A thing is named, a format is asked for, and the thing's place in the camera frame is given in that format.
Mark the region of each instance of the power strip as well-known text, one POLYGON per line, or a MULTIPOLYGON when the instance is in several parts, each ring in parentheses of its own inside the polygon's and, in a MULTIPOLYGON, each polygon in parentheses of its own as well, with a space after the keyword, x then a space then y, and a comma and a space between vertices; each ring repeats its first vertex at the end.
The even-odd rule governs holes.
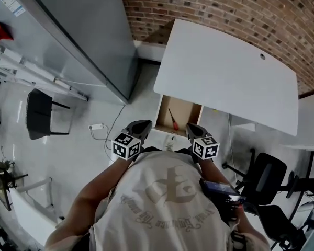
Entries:
POLYGON ((97 130, 97 129, 102 129, 104 128, 104 124, 103 123, 97 123, 97 124, 90 124, 88 126, 88 130, 97 130))

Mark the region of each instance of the black and white cube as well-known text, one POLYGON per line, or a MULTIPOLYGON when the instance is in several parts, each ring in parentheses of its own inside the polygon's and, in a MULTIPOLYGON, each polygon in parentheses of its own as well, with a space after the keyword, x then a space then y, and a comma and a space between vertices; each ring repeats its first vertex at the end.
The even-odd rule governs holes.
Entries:
POLYGON ((124 160, 128 160, 139 153, 141 140, 133 136, 120 133, 111 141, 111 151, 124 160))
POLYGON ((212 159, 218 155, 220 144, 212 136, 194 139, 193 153, 202 160, 212 159))

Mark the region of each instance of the white table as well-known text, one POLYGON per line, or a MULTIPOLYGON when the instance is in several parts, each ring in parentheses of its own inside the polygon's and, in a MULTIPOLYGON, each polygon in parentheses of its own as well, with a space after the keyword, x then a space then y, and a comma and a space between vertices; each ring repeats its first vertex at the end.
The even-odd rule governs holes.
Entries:
POLYGON ((256 47, 199 24, 175 21, 154 91, 297 134, 295 72, 256 47))

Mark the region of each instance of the white sticker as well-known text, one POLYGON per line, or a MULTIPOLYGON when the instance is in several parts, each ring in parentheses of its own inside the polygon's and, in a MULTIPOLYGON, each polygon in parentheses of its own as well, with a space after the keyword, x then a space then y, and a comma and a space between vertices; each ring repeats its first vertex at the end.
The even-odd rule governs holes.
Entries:
POLYGON ((14 13, 15 16, 21 15, 25 9, 16 0, 0 0, 2 1, 8 9, 14 13))

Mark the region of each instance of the person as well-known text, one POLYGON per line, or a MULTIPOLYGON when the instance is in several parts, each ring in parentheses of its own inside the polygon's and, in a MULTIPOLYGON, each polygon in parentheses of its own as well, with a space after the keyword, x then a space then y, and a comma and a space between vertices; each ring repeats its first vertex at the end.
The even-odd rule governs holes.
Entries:
POLYGON ((194 164, 189 154, 150 147, 118 158, 81 190, 46 250, 269 250, 242 208, 237 223, 222 221, 199 180, 229 182, 211 159, 194 164))

